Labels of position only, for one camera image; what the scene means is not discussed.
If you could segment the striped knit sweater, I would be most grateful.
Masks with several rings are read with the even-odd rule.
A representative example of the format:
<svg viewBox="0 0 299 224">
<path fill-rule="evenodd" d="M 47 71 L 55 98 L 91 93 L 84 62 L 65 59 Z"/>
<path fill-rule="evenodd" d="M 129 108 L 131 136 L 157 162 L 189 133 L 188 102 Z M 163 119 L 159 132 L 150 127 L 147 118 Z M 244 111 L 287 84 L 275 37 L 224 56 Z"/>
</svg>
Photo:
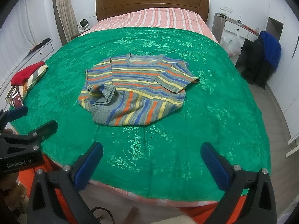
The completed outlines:
<svg viewBox="0 0 299 224">
<path fill-rule="evenodd" d="M 200 81 L 188 66 L 165 55 L 106 58 L 85 70 L 78 104 L 97 124 L 149 125 L 180 109 L 186 87 Z"/>
</svg>

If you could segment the book under folded clothes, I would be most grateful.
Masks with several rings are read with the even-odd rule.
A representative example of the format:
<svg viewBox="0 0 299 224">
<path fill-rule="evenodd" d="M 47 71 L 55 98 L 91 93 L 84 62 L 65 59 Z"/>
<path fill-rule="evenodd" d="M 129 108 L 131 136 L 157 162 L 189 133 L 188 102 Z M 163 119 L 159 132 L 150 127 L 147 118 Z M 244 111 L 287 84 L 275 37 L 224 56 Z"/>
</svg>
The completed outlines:
<svg viewBox="0 0 299 224">
<path fill-rule="evenodd" d="M 5 100 L 13 108 L 23 107 L 23 86 L 12 86 L 6 95 Z"/>
</svg>

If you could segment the black clothes on chair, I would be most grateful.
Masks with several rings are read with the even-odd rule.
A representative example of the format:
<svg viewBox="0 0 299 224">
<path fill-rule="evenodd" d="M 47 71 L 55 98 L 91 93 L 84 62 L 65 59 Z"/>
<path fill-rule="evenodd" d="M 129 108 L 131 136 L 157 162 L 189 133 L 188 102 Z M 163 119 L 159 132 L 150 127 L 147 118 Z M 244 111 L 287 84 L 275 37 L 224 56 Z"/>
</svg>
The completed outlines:
<svg viewBox="0 0 299 224">
<path fill-rule="evenodd" d="M 274 67 L 265 60 L 265 46 L 259 36 L 252 44 L 249 55 L 245 61 L 245 69 L 241 76 L 249 84 L 256 84 L 265 89 L 266 83 L 274 73 Z"/>
</svg>

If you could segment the orange trousers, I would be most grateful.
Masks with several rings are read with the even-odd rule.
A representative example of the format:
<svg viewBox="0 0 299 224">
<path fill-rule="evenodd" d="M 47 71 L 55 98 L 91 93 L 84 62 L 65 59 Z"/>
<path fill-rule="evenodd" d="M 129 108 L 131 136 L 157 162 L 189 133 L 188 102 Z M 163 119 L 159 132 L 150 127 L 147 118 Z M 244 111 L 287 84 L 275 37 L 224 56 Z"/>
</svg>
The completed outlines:
<svg viewBox="0 0 299 224">
<path fill-rule="evenodd" d="M 30 195 L 34 175 L 37 169 L 42 168 L 45 172 L 61 169 L 61 167 L 53 162 L 47 155 L 44 154 L 43 158 L 45 161 L 44 165 L 36 167 L 35 169 L 27 169 L 19 173 L 20 183 L 27 189 L 27 197 Z M 61 191 L 56 189 L 55 192 L 66 219 L 70 223 L 76 223 Z M 212 203 L 196 207 L 176 208 L 155 205 L 151 203 L 151 201 L 138 202 L 124 197 L 124 195 L 111 190 L 111 188 L 102 188 L 102 186 L 99 186 L 98 184 L 94 185 L 93 183 L 89 183 L 86 189 L 80 193 L 89 208 L 100 206 L 109 209 L 113 214 L 115 223 L 121 223 L 133 206 L 139 209 L 139 213 L 134 223 L 180 223 L 176 222 L 179 219 L 177 218 L 178 216 L 189 216 L 186 218 L 184 217 L 182 223 L 187 223 L 188 221 L 191 221 L 190 223 L 204 223 L 217 206 L 217 203 Z M 227 223 L 236 221 L 245 199 L 246 196 L 240 197 L 240 200 Z"/>
</svg>

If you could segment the striped folded garment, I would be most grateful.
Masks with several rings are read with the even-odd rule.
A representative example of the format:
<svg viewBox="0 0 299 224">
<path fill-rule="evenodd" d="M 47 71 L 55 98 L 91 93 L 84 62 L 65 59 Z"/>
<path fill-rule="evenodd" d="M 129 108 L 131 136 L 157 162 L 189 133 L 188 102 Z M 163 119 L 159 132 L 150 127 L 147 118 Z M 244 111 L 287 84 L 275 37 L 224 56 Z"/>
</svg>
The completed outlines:
<svg viewBox="0 0 299 224">
<path fill-rule="evenodd" d="M 29 94 L 34 85 L 43 77 L 47 69 L 47 65 L 41 66 L 35 72 L 33 72 L 33 74 L 28 79 L 25 80 L 25 83 L 23 85 L 15 86 L 15 89 L 20 93 L 23 100 Z"/>
</svg>

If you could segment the red folded garment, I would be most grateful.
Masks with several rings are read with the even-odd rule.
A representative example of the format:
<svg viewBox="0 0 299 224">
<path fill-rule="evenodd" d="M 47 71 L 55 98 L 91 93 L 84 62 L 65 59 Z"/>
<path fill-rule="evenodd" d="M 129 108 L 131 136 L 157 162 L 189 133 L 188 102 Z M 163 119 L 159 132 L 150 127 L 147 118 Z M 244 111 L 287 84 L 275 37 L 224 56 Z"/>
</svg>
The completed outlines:
<svg viewBox="0 0 299 224">
<path fill-rule="evenodd" d="M 22 86 L 24 85 L 30 76 L 38 70 L 40 67 L 44 66 L 45 62 L 40 61 L 33 65 L 27 66 L 23 70 L 17 72 L 11 79 L 11 86 Z"/>
</svg>

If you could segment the white drawer cabinet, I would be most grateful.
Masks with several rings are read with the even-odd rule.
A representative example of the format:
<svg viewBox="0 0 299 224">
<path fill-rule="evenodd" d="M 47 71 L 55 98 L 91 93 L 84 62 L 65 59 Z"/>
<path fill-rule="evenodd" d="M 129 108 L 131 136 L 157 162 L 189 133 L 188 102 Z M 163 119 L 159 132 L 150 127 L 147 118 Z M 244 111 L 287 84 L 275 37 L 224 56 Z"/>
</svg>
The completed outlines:
<svg viewBox="0 0 299 224">
<path fill-rule="evenodd" d="M 26 65 L 46 61 L 54 53 L 52 41 L 52 39 L 46 39 L 46 43 L 42 43 L 42 46 L 39 49 L 32 52 L 29 56 L 26 56 L 23 60 L 17 62 L 14 68 L 10 69 L 9 72 L 1 76 L 1 95 L 7 89 L 12 76 L 16 72 L 23 69 Z"/>
</svg>

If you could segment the green bed cover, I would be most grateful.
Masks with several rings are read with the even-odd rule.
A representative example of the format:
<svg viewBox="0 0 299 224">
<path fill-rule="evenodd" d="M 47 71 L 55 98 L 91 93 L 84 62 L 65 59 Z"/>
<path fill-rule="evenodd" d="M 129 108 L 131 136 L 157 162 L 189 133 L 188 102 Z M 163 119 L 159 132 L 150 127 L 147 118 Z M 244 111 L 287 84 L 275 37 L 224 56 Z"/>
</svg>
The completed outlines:
<svg viewBox="0 0 299 224">
<path fill-rule="evenodd" d="M 43 152 L 66 165 L 94 142 L 103 157 L 91 182 L 174 202 L 218 201 L 200 156 L 210 142 L 242 169 L 271 169 L 270 143 L 248 84 L 212 39 L 171 28 L 124 27 L 75 38 L 12 125 L 20 134 L 55 120 Z"/>
</svg>

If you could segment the beige curtain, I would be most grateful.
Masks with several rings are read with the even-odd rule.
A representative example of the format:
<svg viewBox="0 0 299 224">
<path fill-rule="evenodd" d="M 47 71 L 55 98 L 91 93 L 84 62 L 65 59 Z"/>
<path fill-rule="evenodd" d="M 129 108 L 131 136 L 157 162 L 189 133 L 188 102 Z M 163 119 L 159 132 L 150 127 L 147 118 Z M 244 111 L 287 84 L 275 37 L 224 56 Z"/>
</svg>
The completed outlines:
<svg viewBox="0 0 299 224">
<path fill-rule="evenodd" d="M 55 21 L 62 45 L 66 45 L 78 33 L 78 25 L 71 0 L 52 0 Z"/>
</svg>

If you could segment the wooden headboard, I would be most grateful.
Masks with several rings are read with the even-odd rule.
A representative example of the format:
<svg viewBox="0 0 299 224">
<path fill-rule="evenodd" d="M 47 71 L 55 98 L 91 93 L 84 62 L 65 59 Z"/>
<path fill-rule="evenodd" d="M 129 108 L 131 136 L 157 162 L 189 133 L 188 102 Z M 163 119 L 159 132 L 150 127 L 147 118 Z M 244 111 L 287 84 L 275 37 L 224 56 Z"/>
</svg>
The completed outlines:
<svg viewBox="0 0 299 224">
<path fill-rule="evenodd" d="M 96 0 L 97 21 L 149 8 L 181 8 L 193 11 L 207 22 L 209 0 Z"/>
</svg>

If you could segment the blue fuzzy garment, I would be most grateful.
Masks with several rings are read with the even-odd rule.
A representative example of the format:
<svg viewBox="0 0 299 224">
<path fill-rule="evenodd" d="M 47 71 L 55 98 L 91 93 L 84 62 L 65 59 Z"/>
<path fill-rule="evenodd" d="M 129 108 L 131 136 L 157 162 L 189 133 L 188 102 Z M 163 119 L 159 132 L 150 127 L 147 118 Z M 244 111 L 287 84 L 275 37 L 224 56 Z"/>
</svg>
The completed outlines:
<svg viewBox="0 0 299 224">
<path fill-rule="evenodd" d="M 273 67 L 274 71 L 276 71 L 281 59 L 281 45 L 273 35 L 266 31 L 261 31 L 259 36 L 264 44 L 264 59 Z"/>
</svg>

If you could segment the white plastic bag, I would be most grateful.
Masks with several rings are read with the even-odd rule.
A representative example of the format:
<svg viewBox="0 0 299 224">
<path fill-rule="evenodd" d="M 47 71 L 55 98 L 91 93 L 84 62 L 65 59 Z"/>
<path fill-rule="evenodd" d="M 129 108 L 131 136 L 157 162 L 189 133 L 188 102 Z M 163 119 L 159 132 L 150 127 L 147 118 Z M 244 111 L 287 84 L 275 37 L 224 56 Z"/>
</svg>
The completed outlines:
<svg viewBox="0 0 299 224">
<path fill-rule="evenodd" d="M 239 29 L 231 38 L 221 37 L 220 46 L 227 52 L 229 57 L 239 56 L 241 54 L 241 41 Z"/>
</svg>

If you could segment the white desk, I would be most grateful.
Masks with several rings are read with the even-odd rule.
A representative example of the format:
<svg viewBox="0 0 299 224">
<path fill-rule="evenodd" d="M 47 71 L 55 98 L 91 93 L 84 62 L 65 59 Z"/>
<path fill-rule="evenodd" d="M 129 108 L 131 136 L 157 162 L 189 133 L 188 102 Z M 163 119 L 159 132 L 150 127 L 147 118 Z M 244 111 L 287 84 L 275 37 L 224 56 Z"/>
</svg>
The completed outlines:
<svg viewBox="0 0 299 224">
<path fill-rule="evenodd" d="M 222 13 L 214 14 L 212 33 L 219 44 L 222 36 L 231 38 L 236 34 L 237 29 L 239 29 L 241 51 L 244 45 L 249 45 L 250 43 L 254 42 L 259 36 L 259 32 L 256 32 L 250 27 L 242 24 L 239 20 L 229 18 L 226 16 L 226 14 Z M 236 65 L 238 58 L 239 56 L 230 57 L 234 65 Z"/>
</svg>

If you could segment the pink striped bed sheet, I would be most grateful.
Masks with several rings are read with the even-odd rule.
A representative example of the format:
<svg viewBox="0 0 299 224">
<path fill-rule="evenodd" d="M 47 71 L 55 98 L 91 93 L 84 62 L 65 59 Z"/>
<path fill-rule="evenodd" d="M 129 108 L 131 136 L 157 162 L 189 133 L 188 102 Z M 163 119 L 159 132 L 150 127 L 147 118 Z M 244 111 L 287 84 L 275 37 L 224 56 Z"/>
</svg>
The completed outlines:
<svg viewBox="0 0 299 224">
<path fill-rule="evenodd" d="M 83 34 L 123 27 L 174 28 L 202 34 L 214 42 L 215 36 L 202 17 L 181 8 L 149 8 L 101 20 Z"/>
</svg>

